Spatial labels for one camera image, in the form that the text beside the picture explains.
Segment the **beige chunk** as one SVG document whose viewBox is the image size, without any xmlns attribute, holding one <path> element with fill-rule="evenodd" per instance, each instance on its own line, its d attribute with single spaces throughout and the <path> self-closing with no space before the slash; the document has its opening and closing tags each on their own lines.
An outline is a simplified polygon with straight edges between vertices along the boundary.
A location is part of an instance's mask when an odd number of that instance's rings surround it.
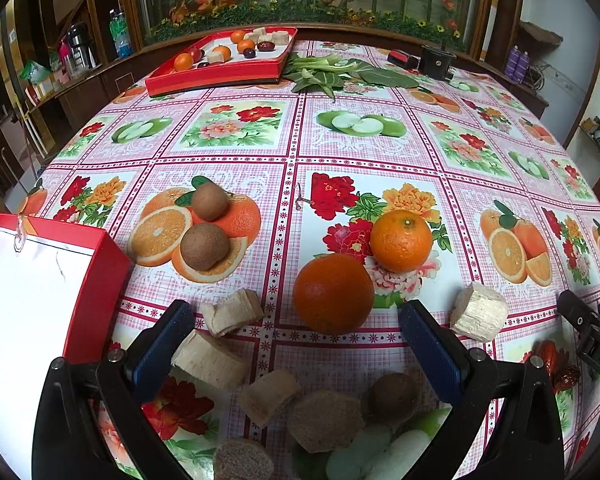
<svg viewBox="0 0 600 480">
<path fill-rule="evenodd" d="M 245 288 L 236 290 L 217 304 L 204 302 L 200 305 L 200 312 L 214 338 L 221 338 L 264 317 L 258 294 Z"/>
<path fill-rule="evenodd" d="M 273 370 L 242 390 L 237 402 L 253 424 L 268 426 L 301 391 L 298 380 L 288 370 Z"/>
<path fill-rule="evenodd" d="M 494 289 L 472 282 L 455 298 L 450 329 L 479 342 L 492 341 L 508 317 L 505 298 Z"/>
<path fill-rule="evenodd" d="M 193 378 L 225 391 L 236 390 L 245 380 L 247 363 L 217 339 L 192 330 L 180 343 L 171 364 Z"/>
</svg>

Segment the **brown kiwi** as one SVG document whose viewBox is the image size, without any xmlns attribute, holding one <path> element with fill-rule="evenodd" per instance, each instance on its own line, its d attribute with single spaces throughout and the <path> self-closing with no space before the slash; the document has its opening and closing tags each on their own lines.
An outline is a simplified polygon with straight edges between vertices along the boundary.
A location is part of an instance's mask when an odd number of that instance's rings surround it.
<svg viewBox="0 0 600 480">
<path fill-rule="evenodd" d="M 397 425 L 411 418 L 419 404 L 420 388 L 404 373 L 379 377 L 362 395 L 361 412 L 367 425 Z"/>
</svg>

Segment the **orange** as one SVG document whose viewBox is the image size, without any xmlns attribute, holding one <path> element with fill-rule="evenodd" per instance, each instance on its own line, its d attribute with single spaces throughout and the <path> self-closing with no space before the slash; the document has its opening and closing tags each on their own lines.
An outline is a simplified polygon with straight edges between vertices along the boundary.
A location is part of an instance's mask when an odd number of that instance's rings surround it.
<svg viewBox="0 0 600 480">
<path fill-rule="evenodd" d="M 298 318 L 314 332 L 339 336 L 364 324 L 374 296 L 374 284 L 358 259 L 329 254 L 300 270 L 294 281 L 292 305 Z"/>
<path fill-rule="evenodd" d="M 176 72 L 184 72 L 184 70 L 190 70 L 194 65 L 194 58 L 188 52 L 179 54 L 173 61 L 173 69 Z"/>
<path fill-rule="evenodd" d="M 392 273 L 415 271 L 426 262 L 432 247 L 427 222 L 414 212 L 393 210 L 377 219 L 370 232 L 376 262 Z"/>
</svg>

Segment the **round brown cake piece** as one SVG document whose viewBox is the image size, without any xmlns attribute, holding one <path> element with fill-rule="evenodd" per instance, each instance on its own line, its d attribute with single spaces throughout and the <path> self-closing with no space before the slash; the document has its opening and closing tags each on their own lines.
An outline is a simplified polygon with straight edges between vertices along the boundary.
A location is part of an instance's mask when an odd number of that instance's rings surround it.
<svg viewBox="0 0 600 480">
<path fill-rule="evenodd" d="M 364 426 L 360 400 L 330 390 L 305 394 L 287 417 L 289 434 L 309 453 L 345 448 Z"/>
</svg>

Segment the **near red tray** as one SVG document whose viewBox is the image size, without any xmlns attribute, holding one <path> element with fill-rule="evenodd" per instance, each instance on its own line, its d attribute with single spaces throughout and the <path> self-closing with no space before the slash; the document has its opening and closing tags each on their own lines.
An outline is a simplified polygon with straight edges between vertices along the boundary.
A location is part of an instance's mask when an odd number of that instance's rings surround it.
<svg viewBox="0 0 600 480">
<path fill-rule="evenodd" d="M 50 362 L 99 360 L 130 265 L 102 229 L 0 214 L 0 455 L 17 478 Z"/>
</svg>

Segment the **red tray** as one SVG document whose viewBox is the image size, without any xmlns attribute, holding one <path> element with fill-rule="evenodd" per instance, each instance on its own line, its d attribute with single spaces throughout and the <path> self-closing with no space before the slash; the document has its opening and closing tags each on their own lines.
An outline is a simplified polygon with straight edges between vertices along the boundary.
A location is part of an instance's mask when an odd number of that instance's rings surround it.
<svg viewBox="0 0 600 480">
<path fill-rule="evenodd" d="M 0 455 L 17 478 L 50 362 L 99 360 L 130 265 L 102 229 L 0 214 Z"/>
<path fill-rule="evenodd" d="M 245 30 L 212 32 L 173 55 L 145 78 L 150 96 L 211 87 L 276 82 L 298 29 L 290 26 L 268 26 Z M 193 55 L 190 70 L 176 72 L 173 61 L 179 54 Z"/>
</svg>

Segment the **floral fruit tablecloth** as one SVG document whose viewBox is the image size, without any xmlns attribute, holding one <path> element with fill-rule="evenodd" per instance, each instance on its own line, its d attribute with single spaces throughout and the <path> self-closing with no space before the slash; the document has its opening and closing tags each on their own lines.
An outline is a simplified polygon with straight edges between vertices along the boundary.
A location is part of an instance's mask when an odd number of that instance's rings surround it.
<svg viewBox="0 0 600 480">
<path fill-rule="evenodd" d="M 247 363 L 249 383 L 288 370 L 304 391 L 362 396 L 382 375 L 416 372 L 400 302 L 418 299 L 446 322 L 464 287 L 490 287 L 508 317 L 484 351 L 550 361 L 574 466 L 600 417 L 600 376 L 578 361 L 576 331 L 556 301 L 565 289 L 600 300 L 600 202 L 554 136 L 491 77 L 457 70 L 447 83 L 415 80 L 414 89 L 346 82 L 333 100 L 294 93 L 286 81 L 172 96 L 150 96 L 139 81 L 80 122 L 23 205 L 104 229 L 135 259 L 157 258 L 133 270 L 111 347 L 127 347 L 175 299 L 215 304 L 254 290 L 264 317 L 222 340 Z M 228 195 L 210 222 L 190 206 L 207 182 Z M 430 227 L 430 255 L 415 271 L 387 271 L 370 250 L 374 223 L 393 210 Z M 198 223 L 219 226 L 230 243 L 207 271 L 180 251 Z M 358 259 L 375 291 L 364 324 L 339 336 L 314 332 L 292 305 L 300 270 L 329 254 Z M 222 437 L 260 441 L 275 477 L 292 478 L 283 417 L 257 427 L 238 405 L 241 392 L 172 370 L 144 412 L 197 479 L 211 476 Z"/>
</svg>

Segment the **black box on table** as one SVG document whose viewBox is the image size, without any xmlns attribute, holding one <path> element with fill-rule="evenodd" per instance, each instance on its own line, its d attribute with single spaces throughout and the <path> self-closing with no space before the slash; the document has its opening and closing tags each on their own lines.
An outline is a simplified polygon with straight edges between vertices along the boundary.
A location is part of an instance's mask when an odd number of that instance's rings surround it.
<svg viewBox="0 0 600 480">
<path fill-rule="evenodd" d="M 455 59 L 456 55 L 444 47 L 423 46 L 418 71 L 434 80 L 449 81 L 453 78 L 452 64 Z"/>
</svg>

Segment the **red black device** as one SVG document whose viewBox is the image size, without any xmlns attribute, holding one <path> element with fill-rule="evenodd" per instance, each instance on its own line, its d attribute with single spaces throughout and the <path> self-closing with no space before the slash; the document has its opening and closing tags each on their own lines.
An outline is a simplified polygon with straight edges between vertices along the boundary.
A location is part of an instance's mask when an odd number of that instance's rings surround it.
<svg viewBox="0 0 600 480">
<path fill-rule="evenodd" d="M 414 55 L 410 55 L 400 50 L 391 50 L 388 53 L 388 61 L 395 65 L 403 68 L 404 70 L 417 70 L 419 64 L 419 58 Z"/>
</svg>

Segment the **green leafy vegetables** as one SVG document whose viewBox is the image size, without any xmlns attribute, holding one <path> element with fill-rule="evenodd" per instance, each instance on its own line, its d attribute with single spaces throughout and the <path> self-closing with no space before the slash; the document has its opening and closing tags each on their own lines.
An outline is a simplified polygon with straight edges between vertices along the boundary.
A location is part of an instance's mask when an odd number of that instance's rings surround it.
<svg viewBox="0 0 600 480">
<path fill-rule="evenodd" d="M 335 91 L 346 82 L 362 81 L 364 84 L 387 88 L 414 89 L 418 82 L 410 76 L 386 70 L 356 58 L 344 60 L 339 55 L 300 56 L 292 52 L 287 58 L 282 78 L 291 81 L 294 93 L 321 90 L 332 100 Z"/>
</svg>

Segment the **black thermos jug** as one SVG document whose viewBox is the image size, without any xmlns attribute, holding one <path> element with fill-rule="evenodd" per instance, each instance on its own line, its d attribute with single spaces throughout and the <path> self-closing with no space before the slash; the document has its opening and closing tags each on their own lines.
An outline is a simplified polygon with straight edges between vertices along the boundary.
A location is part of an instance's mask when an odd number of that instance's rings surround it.
<svg viewBox="0 0 600 480">
<path fill-rule="evenodd" d="M 74 62 L 79 70 L 94 70 L 97 67 L 91 49 L 91 38 L 84 23 L 79 22 L 70 26 L 68 40 Z"/>
</svg>

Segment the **far red tray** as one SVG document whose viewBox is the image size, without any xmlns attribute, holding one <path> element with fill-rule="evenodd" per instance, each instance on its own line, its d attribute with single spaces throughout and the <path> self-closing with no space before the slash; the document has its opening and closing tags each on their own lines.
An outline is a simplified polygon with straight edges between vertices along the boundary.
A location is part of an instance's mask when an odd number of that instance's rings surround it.
<svg viewBox="0 0 600 480">
<path fill-rule="evenodd" d="M 145 78 L 150 96 L 211 87 L 276 82 L 298 29 L 290 26 L 268 26 L 245 30 L 212 32 L 173 55 Z M 193 55 L 190 70 L 176 72 L 173 61 L 179 54 Z"/>
</svg>

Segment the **green plastic bottle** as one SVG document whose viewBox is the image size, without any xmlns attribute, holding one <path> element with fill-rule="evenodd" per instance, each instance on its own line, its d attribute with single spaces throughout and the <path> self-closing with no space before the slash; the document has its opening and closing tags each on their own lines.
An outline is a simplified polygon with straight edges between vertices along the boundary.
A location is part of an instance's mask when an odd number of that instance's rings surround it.
<svg viewBox="0 0 600 480">
<path fill-rule="evenodd" d="M 129 36 L 128 24 L 124 13 L 120 10 L 110 10 L 109 30 L 114 47 L 119 58 L 127 58 L 133 53 Z"/>
</svg>

